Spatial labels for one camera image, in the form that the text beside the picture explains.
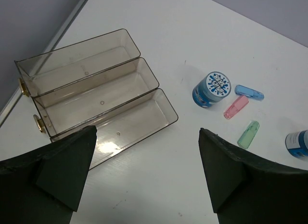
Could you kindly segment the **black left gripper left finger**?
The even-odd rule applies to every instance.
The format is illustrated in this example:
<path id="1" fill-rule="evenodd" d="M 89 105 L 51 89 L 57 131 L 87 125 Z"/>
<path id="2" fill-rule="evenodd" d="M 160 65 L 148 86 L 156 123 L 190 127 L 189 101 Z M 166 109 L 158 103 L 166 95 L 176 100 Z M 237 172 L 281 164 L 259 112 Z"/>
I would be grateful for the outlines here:
<path id="1" fill-rule="evenodd" d="M 97 140 L 87 126 L 0 163 L 2 224 L 68 224 L 78 210 Z"/>

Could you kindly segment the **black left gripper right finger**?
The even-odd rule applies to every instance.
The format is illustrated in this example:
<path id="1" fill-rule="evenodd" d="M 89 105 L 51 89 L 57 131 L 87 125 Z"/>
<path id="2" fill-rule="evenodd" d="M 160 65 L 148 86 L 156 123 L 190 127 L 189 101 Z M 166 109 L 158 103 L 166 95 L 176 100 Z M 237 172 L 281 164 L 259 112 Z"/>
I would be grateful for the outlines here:
<path id="1" fill-rule="evenodd" d="M 306 170 L 262 158 L 203 128 L 198 143 L 219 223 L 307 223 Z"/>

